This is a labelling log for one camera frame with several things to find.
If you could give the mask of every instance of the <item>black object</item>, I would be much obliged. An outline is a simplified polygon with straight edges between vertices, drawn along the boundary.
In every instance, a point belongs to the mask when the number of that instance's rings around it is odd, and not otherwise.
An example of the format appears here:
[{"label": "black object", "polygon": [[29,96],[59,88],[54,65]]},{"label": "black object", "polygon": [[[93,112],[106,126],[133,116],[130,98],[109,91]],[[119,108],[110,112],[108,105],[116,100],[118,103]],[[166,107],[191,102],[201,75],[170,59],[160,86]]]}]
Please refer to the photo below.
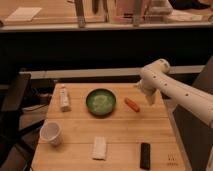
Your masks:
[{"label": "black object", "polygon": [[19,119],[23,113],[22,102],[26,97],[26,90],[29,88],[30,77],[30,74],[18,74],[11,81],[9,89],[3,98],[0,113],[0,167],[7,159],[12,147],[16,144],[26,150],[31,157],[34,155],[34,149],[25,143],[22,137],[42,126],[44,121],[41,120],[22,130],[19,130]]},{"label": "black object", "polygon": [[150,150],[151,146],[149,143],[141,144],[141,161],[140,168],[150,170]]},{"label": "black object", "polygon": [[[192,86],[213,95],[212,78],[213,56]],[[192,170],[205,171],[213,145],[213,130],[181,106],[173,114]]]},{"label": "black object", "polygon": [[210,5],[200,3],[199,0],[169,0],[174,9],[186,10],[186,9],[206,9]]}]

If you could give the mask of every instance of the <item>black remote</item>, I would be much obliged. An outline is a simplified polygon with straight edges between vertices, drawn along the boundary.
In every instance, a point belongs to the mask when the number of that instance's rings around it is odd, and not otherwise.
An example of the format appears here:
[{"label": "black remote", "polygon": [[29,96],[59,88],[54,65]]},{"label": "black remote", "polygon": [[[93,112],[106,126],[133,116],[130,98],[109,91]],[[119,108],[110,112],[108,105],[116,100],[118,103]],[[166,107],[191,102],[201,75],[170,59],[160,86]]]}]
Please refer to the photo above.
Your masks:
[{"label": "black remote", "polygon": [[142,143],[141,144],[141,161],[140,168],[150,170],[150,144]]}]

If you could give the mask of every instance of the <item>carrot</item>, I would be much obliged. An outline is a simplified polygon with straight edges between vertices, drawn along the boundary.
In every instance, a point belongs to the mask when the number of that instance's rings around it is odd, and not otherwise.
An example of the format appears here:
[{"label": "carrot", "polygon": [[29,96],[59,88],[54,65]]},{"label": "carrot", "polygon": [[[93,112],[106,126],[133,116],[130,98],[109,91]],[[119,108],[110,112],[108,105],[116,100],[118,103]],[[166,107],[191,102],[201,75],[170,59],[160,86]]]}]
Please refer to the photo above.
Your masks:
[{"label": "carrot", "polygon": [[130,100],[129,98],[125,98],[124,102],[131,107],[135,112],[139,112],[140,111],[140,107],[132,100]]}]

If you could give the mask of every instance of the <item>white sponge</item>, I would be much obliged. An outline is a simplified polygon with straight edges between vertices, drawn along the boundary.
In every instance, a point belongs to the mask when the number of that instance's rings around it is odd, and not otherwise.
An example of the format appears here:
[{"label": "white sponge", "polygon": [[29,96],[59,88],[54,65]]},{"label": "white sponge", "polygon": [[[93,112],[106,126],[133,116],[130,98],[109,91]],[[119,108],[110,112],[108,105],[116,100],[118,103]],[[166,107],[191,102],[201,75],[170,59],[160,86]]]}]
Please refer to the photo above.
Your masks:
[{"label": "white sponge", "polygon": [[96,160],[106,160],[106,147],[105,137],[95,137],[92,158]]}]

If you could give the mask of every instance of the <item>small bottle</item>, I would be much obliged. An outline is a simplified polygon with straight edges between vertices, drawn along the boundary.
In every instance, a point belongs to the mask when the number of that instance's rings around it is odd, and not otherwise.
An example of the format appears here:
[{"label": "small bottle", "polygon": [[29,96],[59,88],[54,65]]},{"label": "small bottle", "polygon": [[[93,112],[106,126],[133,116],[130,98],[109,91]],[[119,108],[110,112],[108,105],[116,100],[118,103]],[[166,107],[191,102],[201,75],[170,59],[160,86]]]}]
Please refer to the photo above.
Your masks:
[{"label": "small bottle", "polygon": [[62,112],[67,112],[71,110],[69,93],[64,84],[62,84],[60,89],[60,109]]}]

